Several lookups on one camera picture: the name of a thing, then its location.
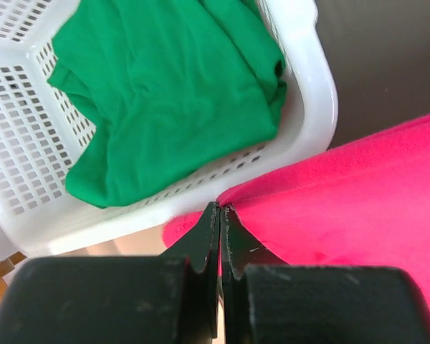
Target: cloth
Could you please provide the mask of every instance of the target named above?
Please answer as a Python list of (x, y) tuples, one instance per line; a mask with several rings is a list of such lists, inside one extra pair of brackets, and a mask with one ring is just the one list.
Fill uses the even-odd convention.
[(67, 175), (96, 206), (151, 196), (275, 137), (284, 58), (254, 0), (82, 0), (48, 80), (97, 131)]
[[(406, 270), (430, 308), (430, 115), (229, 189), (243, 225), (290, 264)], [(171, 246), (199, 213), (174, 219)]]

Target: pink cloth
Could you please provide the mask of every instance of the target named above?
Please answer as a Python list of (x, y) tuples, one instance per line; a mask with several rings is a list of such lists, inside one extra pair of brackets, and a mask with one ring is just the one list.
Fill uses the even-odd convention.
[[(430, 115), (236, 186), (219, 197), (290, 264), (406, 270), (430, 308)], [(200, 213), (174, 219), (171, 246)]]

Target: green fabric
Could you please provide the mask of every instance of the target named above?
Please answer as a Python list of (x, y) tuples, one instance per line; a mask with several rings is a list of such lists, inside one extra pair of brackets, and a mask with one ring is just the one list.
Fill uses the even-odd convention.
[(48, 82), (97, 131), (67, 175), (99, 207), (153, 195), (275, 137), (282, 53), (254, 0), (82, 0)]

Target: laundry basket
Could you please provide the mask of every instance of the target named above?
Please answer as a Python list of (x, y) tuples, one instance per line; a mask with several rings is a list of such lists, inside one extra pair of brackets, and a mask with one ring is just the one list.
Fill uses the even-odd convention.
[(26, 255), (59, 254), (200, 210), (227, 188), (324, 151), (335, 129), (334, 82), (313, 0), (259, 0), (287, 60), (279, 135), (215, 161), (132, 206), (100, 210), (65, 191), (95, 126), (51, 88), (51, 38), (78, 0), (0, 0), (0, 225)]

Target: gray surface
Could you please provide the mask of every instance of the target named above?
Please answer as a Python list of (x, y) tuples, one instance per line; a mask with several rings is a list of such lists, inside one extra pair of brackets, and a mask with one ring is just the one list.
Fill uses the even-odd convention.
[(430, 112), (430, 0), (316, 0), (340, 104), (332, 146)]

